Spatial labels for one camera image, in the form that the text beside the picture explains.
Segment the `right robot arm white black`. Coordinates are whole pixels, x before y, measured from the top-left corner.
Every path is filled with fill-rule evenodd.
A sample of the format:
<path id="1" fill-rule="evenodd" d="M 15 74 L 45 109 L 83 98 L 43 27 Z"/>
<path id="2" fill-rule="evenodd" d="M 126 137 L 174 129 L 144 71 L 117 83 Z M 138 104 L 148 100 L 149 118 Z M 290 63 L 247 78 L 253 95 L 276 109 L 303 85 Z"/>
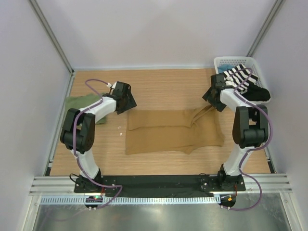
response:
<path id="1" fill-rule="evenodd" d="M 219 112 L 226 107 L 235 112 L 232 128 L 234 148 L 218 171 L 218 188 L 221 191 L 245 190 L 241 171 L 251 153 L 269 138 L 267 108 L 264 105 L 256 106 L 241 98 L 227 85 L 222 74 L 211 76 L 211 86 L 203 95 L 203 99 Z"/>

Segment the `green tank top blue trim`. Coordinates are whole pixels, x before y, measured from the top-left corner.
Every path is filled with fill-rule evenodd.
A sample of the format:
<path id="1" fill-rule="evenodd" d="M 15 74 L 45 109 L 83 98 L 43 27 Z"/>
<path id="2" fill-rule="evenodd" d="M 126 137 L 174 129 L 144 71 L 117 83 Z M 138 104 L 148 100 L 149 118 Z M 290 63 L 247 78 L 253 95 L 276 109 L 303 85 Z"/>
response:
<path id="1" fill-rule="evenodd" d="M 66 114 L 70 108 L 76 108 L 76 109 L 84 108 L 89 106 L 90 104 L 97 102 L 99 99 L 100 96 L 94 93 L 90 93 L 84 96 L 67 97 L 65 99 L 65 104 L 64 104 L 64 116 L 62 123 L 64 123 Z"/>

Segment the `tan tank top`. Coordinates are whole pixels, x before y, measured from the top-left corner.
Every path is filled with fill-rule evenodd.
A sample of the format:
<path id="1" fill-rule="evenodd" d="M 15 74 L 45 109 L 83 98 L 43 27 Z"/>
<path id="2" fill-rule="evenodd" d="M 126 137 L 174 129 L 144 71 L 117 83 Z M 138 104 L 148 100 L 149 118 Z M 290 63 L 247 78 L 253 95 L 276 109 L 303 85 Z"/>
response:
<path id="1" fill-rule="evenodd" d="M 184 110 L 132 110 L 128 113 L 126 154 L 183 152 L 223 146 L 218 113 L 210 105 Z"/>

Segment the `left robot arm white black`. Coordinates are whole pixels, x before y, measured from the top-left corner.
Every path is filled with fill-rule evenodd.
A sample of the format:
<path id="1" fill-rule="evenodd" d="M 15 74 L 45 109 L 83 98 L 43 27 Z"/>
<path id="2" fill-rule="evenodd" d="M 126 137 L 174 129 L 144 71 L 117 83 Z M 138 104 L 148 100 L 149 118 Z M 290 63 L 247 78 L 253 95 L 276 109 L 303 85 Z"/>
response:
<path id="1" fill-rule="evenodd" d="M 70 108 L 66 113 L 60 135 L 60 142 L 74 155 L 80 169 L 80 178 L 86 180 L 89 191 L 98 192 L 102 185 L 101 171 L 95 163 L 92 147 L 95 139 L 95 126 L 103 117 L 116 112 L 118 115 L 137 106 L 131 93 L 131 85 L 121 81 L 114 84 L 104 82 L 110 89 L 101 94 L 85 84 L 98 94 L 98 100 L 81 108 Z"/>

